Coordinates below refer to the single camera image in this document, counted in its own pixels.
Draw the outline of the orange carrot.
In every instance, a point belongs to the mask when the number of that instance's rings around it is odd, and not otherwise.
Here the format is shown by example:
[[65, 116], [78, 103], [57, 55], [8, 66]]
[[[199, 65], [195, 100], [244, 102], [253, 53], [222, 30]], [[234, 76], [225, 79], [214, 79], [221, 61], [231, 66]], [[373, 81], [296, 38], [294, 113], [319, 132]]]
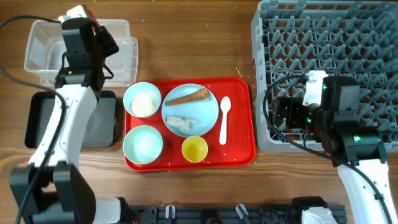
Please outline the orange carrot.
[[209, 97], [210, 92], [206, 88], [202, 88], [194, 93], [191, 93], [186, 96], [182, 96], [180, 98], [175, 98], [169, 101], [165, 102], [166, 106], [175, 106], [175, 105], [181, 105], [184, 103], [190, 103], [193, 101], [201, 101], [205, 100]]

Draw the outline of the white tissue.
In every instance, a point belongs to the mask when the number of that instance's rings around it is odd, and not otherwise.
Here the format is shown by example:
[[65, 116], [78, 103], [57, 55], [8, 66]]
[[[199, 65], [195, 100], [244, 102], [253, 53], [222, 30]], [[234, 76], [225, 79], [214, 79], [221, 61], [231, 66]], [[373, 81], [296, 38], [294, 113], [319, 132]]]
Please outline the white tissue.
[[197, 119], [170, 116], [166, 119], [166, 124], [171, 130], [187, 132], [191, 131], [196, 124], [200, 124]]

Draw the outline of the light blue rice bowl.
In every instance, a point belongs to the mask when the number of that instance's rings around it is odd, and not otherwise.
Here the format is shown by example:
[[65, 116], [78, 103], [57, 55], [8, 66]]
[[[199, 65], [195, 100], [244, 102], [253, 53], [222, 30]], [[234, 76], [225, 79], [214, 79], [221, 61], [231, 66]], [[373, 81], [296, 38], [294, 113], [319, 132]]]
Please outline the light blue rice bowl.
[[137, 118], [148, 118], [158, 111], [162, 102], [160, 90], [152, 83], [137, 82], [123, 96], [126, 112]]

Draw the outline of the light blue plate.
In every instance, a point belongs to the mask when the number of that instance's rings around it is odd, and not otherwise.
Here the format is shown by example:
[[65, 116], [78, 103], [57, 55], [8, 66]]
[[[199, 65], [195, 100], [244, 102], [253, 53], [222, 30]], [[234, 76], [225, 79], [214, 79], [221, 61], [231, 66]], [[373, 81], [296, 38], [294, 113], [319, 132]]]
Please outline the light blue plate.
[[[206, 89], [209, 91], [209, 97], [200, 100], [184, 103], [180, 105], [167, 106], [165, 103], [175, 98], [180, 98], [192, 94], [198, 90]], [[214, 94], [208, 89], [198, 84], [183, 84], [169, 91], [162, 103], [161, 115], [166, 127], [174, 134], [181, 137], [202, 136], [210, 131], [219, 116], [219, 105]], [[187, 128], [181, 128], [170, 124], [168, 118], [179, 118], [189, 121]]]

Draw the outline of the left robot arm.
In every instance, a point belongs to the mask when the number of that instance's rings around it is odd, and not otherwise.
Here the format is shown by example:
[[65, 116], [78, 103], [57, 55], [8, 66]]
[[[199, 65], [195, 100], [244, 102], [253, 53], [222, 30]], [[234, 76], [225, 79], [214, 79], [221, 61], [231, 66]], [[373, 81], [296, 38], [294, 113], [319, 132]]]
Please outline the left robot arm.
[[113, 77], [104, 62], [118, 46], [87, 17], [60, 24], [67, 50], [55, 77], [52, 115], [27, 167], [14, 169], [9, 179], [19, 206], [16, 222], [123, 223], [124, 200], [97, 197], [78, 169], [89, 118]]

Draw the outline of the yellow plastic cup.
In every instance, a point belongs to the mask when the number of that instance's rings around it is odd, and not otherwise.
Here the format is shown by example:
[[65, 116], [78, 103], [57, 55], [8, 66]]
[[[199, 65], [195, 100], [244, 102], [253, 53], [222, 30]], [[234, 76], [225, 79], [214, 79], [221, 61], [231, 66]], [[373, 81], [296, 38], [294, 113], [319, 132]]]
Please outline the yellow plastic cup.
[[201, 162], [208, 154], [208, 145], [202, 137], [190, 136], [182, 143], [182, 154], [189, 162]]

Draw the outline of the white plastic spoon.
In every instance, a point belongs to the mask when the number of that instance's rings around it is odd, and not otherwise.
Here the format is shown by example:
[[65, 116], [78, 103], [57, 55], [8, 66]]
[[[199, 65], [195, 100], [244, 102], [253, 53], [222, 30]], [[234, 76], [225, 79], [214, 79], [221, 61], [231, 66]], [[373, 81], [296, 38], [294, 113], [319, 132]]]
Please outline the white plastic spoon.
[[221, 100], [220, 109], [222, 112], [221, 129], [219, 143], [225, 145], [227, 141], [227, 119], [228, 112], [231, 109], [231, 100], [228, 96], [224, 96]]

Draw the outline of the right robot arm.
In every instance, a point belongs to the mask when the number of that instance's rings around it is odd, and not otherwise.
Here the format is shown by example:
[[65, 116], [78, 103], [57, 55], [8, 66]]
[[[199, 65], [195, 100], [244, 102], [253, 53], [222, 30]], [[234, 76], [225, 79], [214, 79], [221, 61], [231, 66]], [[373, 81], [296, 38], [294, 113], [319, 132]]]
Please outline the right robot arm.
[[271, 130], [291, 143], [276, 129], [283, 121], [288, 128], [307, 129], [322, 144], [323, 152], [304, 144], [297, 147], [329, 159], [338, 169], [357, 223], [397, 223], [389, 188], [387, 152], [375, 127], [360, 122], [360, 85], [351, 77], [307, 80], [302, 98], [277, 97], [272, 102]]

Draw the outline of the red snack wrapper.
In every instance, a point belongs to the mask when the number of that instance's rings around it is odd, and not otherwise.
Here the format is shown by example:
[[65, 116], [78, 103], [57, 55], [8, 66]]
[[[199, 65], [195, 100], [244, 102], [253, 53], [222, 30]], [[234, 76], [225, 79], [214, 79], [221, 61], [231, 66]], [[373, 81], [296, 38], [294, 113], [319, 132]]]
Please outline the red snack wrapper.
[[99, 25], [98, 21], [96, 20], [95, 16], [93, 15], [93, 13], [85, 5], [82, 5], [82, 8], [83, 8], [83, 11], [85, 12], [86, 17], [89, 18], [93, 22], [93, 27], [95, 29], [99, 28], [100, 25]]

